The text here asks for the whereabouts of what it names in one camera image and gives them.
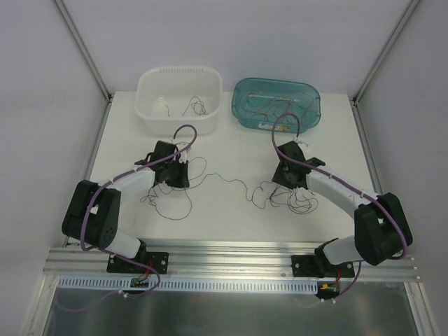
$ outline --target white plastic basket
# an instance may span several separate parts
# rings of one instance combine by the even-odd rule
[[[208,134],[216,128],[222,100],[223,80],[216,70],[207,66],[160,67],[140,77],[134,110],[155,134],[172,135],[184,124]]]

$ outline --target white tabletop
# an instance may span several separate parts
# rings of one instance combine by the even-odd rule
[[[91,180],[110,179],[128,170],[133,163],[154,149],[159,139],[151,134],[133,111],[135,92],[116,92],[95,159]],[[231,113],[231,92],[223,96],[218,127],[208,135],[199,136],[188,154],[191,160],[202,156],[207,160],[205,174],[219,173],[225,179],[243,180],[251,195],[261,181],[270,181],[279,163],[270,140],[270,132],[246,129]],[[302,135],[309,146],[306,158],[318,157],[340,176],[371,190],[372,183],[364,158],[358,131],[345,94],[321,95],[320,123]],[[278,133],[277,144],[292,139],[292,134]],[[188,141],[189,137],[180,138]],[[189,178],[197,176],[203,160],[190,163]],[[202,177],[195,179],[196,185]],[[254,201],[263,205],[274,184],[258,190]],[[184,192],[165,196],[158,193],[157,209],[171,218],[185,216],[190,207]],[[257,209],[246,201],[245,188],[238,182],[226,183],[217,176],[207,177],[202,185],[188,191],[192,211],[183,220],[161,217],[143,195],[120,208],[119,228],[130,235],[152,239],[194,239],[245,242],[325,242],[354,233],[348,215],[325,198],[317,195],[318,207],[309,214],[294,214],[287,206],[274,208],[267,202]]]

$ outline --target gray wall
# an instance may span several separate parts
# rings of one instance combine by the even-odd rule
[[[152,67],[207,65],[354,95],[409,0],[66,0],[110,91]]]
[[[104,100],[50,0],[0,4],[0,335],[17,335]]]
[[[361,101],[386,190],[402,200],[441,334],[448,335],[448,1],[425,0]]]

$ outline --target teal plastic basket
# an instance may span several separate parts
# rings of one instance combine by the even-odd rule
[[[316,126],[321,119],[321,96],[304,83],[263,78],[246,78],[234,89],[232,113],[239,123],[256,130],[272,130],[274,121],[283,113],[300,119],[300,133]],[[296,133],[297,121],[286,117],[276,131]]]

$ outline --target white sticker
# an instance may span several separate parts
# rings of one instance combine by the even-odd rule
[[[274,124],[266,124],[264,122],[260,122],[258,124],[258,128],[263,128],[264,130],[272,130],[272,126],[274,126]],[[276,131],[282,131],[282,132],[289,132],[289,126],[283,126],[283,125],[277,125],[275,127]]]

